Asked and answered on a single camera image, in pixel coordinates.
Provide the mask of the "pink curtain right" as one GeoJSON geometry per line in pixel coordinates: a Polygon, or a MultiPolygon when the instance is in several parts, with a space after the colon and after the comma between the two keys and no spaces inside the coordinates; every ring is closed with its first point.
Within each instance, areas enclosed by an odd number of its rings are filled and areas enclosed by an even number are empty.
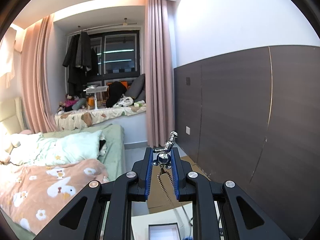
{"type": "Polygon", "coordinates": [[[146,0],[144,70],[148,145],[163,146],[174,130],[174,83],[166,0],[146,0]]]}

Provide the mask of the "hanging dark clothes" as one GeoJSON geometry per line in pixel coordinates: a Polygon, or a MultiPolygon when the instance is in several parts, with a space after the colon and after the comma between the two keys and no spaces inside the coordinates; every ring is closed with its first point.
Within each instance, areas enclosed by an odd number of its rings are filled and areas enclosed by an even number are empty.
{"type": "Polygon", "coordinates": [[[99,74],[97,52],[87,32],[71,37],[62,65],[68,68],[68,94],[83,97],[84,87],[99,74]]]}

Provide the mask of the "small white folding table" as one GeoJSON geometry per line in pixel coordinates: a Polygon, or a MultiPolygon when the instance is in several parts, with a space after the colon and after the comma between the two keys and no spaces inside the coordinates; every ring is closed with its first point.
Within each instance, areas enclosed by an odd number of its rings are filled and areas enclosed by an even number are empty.
{"type": "Polygon", "coordinates": [[[86,89],[84,89],[84,92],[86,92],[86,94],[94,94],[94,106],[95,106],[95,110],[98,109],[98,105],[97,105],[97,94],[98,93],[102,93],[102,92],[106,92],[108,89],[108,86],[97,86],[97,85],[90,85],[88,86],[86,89]]]}

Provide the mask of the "black jewelry box white interior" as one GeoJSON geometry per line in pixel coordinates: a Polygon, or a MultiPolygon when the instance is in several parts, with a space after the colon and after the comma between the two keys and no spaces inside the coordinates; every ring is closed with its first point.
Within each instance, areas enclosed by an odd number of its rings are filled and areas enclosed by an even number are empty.
{"type": "Polygon", "coordinates": [[[149,240],[180,240],[177,223],[149,225],[149,240]]]}

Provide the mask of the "pink curtain left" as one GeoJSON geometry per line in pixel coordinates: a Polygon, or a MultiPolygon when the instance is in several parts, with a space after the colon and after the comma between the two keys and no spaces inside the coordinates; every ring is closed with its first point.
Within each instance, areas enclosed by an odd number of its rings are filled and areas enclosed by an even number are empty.
{"type": "Polygon", "coordinates": [[[25,117],[35,132],[56,131],[50,107],[47,52],[54,15],[48,15],[26,29],[21,53],[21,92],[25,117]]]}

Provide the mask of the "dark wood wall panel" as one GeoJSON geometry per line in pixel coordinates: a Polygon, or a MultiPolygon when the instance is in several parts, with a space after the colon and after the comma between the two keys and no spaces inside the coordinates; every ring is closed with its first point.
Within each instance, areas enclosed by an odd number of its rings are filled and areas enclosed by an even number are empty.
{"type": "Polygon", "coordinates": [[[236,182],[291,239],[319,239],[319,48],[210,57],[175,68],[174,87],[185,153],[213,181],[236,182]]]}

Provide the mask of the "window with dark frame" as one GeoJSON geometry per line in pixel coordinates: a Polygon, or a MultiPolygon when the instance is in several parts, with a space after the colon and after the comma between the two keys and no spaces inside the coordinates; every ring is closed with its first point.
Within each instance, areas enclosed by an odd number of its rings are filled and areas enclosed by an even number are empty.
{"type": "Polygon", "coordinates": [[[105,86],[122,82],[126,87],[140,76],[140,31],[109,31],[89,35],[94,66],[87,84],[105,86]]]}

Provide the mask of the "pink curtain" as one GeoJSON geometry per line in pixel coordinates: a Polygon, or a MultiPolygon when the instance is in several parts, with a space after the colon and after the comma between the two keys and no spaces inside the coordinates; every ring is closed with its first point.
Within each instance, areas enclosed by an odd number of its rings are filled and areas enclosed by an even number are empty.
{"type": "Polygon", "coordinates": [[[21,92],[25,117],[35,132],[56,131],[50,107],[47,52],[54,15],[48,15],[26,29],[21,53],[21,92]]]}
{"type": "Polygon", "coordinates": [[[146,0],[144,70],[148,145],[163,146],[174,130],[174,83],[166,0],[146,0]]]}

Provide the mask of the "mint green quilt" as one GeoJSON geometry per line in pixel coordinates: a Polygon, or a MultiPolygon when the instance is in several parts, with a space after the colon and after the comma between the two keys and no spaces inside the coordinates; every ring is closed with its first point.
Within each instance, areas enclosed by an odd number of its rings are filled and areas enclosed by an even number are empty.
{"type": "Polygon", "coordinates": [[[62,138],[47,138],[43,133],[13,134],[10,162],[14,165],[59,166],[97,159],[106,153],[101,130],[80,132],[62,138]]]}

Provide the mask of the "white side table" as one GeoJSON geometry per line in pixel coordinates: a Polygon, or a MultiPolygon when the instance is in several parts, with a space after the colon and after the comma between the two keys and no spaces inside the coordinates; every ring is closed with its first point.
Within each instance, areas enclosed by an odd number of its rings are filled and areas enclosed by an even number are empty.
{"type": "Polygon", "coordinates": [[[134,239],[185,239],[192,236],[192,204],[131,218],[134,239]]]}

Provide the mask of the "grey pillow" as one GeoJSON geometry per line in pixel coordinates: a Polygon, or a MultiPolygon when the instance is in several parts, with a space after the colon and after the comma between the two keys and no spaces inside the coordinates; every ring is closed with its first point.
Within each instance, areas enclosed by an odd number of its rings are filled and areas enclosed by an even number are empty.
{"type": "Polygon", "coordinates": [[[134,102],[139,102],[144,100],[146,98],[145,94],[145,74],[140,75],[138,78],[136,78],[127,92],[125,93],[125,96],[131,97],[134,102]]]}

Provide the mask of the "plush toys pile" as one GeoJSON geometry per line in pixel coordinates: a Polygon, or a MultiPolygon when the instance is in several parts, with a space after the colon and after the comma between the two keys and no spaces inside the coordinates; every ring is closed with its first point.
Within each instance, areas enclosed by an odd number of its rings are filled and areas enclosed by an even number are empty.
{"type": "Polygon", "coordinates": [[[57,113],[77,111],[86,107],[86,99],[77,95],[66,94],[65,102],[60,102],[57,113]]]}

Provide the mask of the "pink duck pattern blanket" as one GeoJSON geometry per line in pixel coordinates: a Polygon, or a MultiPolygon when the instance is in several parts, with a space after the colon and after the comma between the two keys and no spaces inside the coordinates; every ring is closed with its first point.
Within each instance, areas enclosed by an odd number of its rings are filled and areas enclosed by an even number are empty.
{"type": "Polygon", "coordinates": [[[61,166],[1,165],[1,209],[36,235],[93,180],[109,181],[97,159],[61,166]]]}

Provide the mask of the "beige padded headboard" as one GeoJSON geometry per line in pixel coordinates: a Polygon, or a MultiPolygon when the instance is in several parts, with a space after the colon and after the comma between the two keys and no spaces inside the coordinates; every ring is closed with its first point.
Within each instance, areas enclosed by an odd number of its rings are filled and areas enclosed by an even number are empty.
{"type": "Polygon", "coordinates": [[[0,103],[1,135],[11,135],[26,130],[20,97],[7,99],[0,103]]]}

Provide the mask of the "patterned window seat cushion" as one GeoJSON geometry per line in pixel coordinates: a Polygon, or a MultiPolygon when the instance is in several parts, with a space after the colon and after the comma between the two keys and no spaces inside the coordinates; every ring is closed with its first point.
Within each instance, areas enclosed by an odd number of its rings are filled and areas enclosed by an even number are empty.
{"type": "Polygon", "coordinates": [[[77,110],[56,114],[56,126],[61,131],[89,128],[121,116],[132,116],[146,111],[145,103],[135,103],[132,106],[104,108],[98,110],[77,110]]]}

